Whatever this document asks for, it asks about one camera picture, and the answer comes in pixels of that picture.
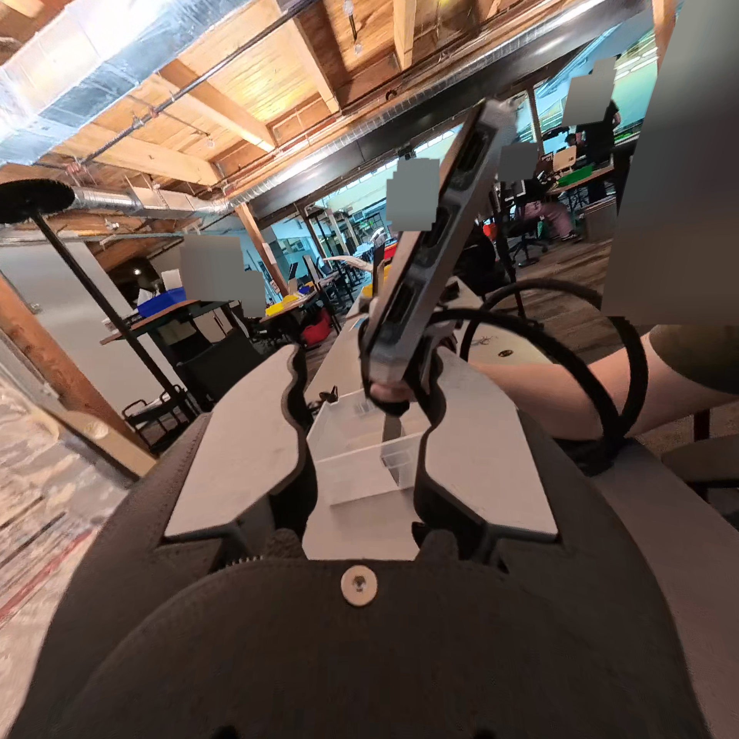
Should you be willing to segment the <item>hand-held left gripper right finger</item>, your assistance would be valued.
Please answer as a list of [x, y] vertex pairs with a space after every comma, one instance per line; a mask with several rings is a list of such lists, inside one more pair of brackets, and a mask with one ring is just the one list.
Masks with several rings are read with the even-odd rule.
[[414, 506], [429, 526], [553, 542], [558, 528], [519, 412], [485, 374], [438, 349]]

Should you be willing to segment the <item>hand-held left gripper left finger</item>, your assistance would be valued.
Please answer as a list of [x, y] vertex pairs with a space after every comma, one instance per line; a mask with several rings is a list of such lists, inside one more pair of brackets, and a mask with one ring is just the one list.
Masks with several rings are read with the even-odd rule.
[[316, 507], [304, 350], [283, 346], [218, 401], [163, 535], [172, 542], [302, 541]]

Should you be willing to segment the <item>clear plastic bin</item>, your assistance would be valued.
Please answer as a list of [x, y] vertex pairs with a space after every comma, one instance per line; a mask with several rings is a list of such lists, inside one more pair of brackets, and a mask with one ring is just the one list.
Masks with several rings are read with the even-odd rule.
[[308, 434], [319, 494], [342, 505], [412, 488], [429, 427], [417, 403], [396, 418], [361, 390], [324, 403]]

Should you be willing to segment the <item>grey hdmi switch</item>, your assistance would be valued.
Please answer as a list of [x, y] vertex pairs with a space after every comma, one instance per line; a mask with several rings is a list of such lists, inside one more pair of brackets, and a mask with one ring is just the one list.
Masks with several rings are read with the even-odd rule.
[[407, 370], [420, 375], [430, 349], [427, 327], [457, 260], [494, 185], [504, 147], [516, 136], [516, 113], [501, 100], [481, 100], [440, 164], [438, 195], [428, 228], [402, 233], [390, 273], [369, 309], [358, 337], [360, 376], [365, 396], [392, 415], [407, 408], [371, 395], [375, 385], [404, 381]]

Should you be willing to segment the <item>person's right forearm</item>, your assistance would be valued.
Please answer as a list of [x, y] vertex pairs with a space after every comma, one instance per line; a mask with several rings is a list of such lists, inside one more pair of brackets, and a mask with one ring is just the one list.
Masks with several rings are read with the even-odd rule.
[[[642, 411], [629, 432], [636, 438], [699, 411], [737, 401], [736, 395], [708, 389], [679, 375], [657, 355], [648, 336], [645, 348], [649, 384]], [[472, 366], [489, 377], [515, 405], [557, 439], [596, 440], [602, 435], [599, 416], [580, 385], [557, 364], [482, 364]], [[590, 370], [622, 411], [630, 383], [625, 349], [590, 365]]]

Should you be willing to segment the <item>black chair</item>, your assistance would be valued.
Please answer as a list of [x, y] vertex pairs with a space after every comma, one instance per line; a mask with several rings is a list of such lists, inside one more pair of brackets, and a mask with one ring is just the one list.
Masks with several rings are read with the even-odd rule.
[[177, 371], [199, 409], [209, 412], [232, 387], [275, 352], [274, 347], [259, 350], [246, 333], [233, 329], [197, 356], [178, 363]]

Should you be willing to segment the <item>red bean bag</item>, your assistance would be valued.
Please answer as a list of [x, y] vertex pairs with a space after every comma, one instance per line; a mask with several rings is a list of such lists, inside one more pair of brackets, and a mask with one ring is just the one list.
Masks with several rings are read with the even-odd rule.
[[309, 317], [309, 322], [301, 328], [301, 340], [306, 349], [313, 349], [324, 342], [334, 330], [332, 317], [327, 308]]

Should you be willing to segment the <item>blue storage bin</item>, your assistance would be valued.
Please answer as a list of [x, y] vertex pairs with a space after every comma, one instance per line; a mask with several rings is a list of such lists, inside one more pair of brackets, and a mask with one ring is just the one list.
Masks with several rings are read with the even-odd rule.
[[151, 318], [158, 313], [166, 311], [182, 302], [185, 302], [186, 291], [184, 288], [174, 288], [169, 291], [162, 292], [144, 300], [137, 306], [138, 314], [143, 318]]

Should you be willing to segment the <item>olive shirt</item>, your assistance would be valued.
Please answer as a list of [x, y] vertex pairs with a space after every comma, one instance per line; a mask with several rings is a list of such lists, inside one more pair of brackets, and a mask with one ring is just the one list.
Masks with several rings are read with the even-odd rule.
[[738, 326], [659, 325], [649, 338], [675, 373], [709, 390], [738, 395]]

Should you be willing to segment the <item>black round-top pole stand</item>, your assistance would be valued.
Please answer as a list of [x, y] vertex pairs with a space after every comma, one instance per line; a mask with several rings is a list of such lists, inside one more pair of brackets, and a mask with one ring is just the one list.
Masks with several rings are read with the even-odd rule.
[[152, 356], [141, 345], [139, 339], [125, 324], [99, 287], [80, 266], [78, 261], [47, 223], [45, 216], [53, 215], [70, 208], [75, 201], [72, 187], [58, 180], [30, 179], [16, 180], [1, 184], [1, 221], [4, 225], [16, 225], [31, 220], [42, 235], [69, 267], [88, 294], [143, 362], [147, 370], [167, 392], [171, 401], [180, 407], [182, 414], [190, 421], [197, 417], [187, 397], [177, 390]]

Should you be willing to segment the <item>silver flexible duct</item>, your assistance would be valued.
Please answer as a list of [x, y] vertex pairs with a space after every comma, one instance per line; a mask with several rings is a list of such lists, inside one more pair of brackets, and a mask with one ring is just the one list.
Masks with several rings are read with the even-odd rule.
[[114, 211], [132, 217], [152, 219], [184, 219], [223, 216], [247, 201], [242, 197], [204, 200], [193, 195], [169, 190], [130, 188], [126, 192], [63, 186], [72, 199], [71, 209]]

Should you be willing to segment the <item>long spiral metal duct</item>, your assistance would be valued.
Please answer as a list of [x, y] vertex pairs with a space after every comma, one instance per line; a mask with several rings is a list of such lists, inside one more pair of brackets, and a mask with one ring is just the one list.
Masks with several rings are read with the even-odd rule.
[[501, 96], [518, 80], [598, 37], [609, 36], [624, 23], [642, 22], [641, 14], [616, 21], [586, 14], [559, 29], [541, 24], [499, 45], [426, 89], [393, 103], [348, 134], [321, 147], [297, 165], [231, 196], [228, 210], [250, 203], [254, 217], [268, 217], [391, 152], [406, 148], [481, 98]]

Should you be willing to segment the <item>large silver insulated duct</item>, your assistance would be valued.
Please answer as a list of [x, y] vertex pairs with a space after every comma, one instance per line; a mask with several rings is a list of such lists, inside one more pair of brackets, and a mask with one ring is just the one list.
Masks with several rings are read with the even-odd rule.
[[2, 65], [2, 165], [32, 165], [250, 4], [71, 2]]

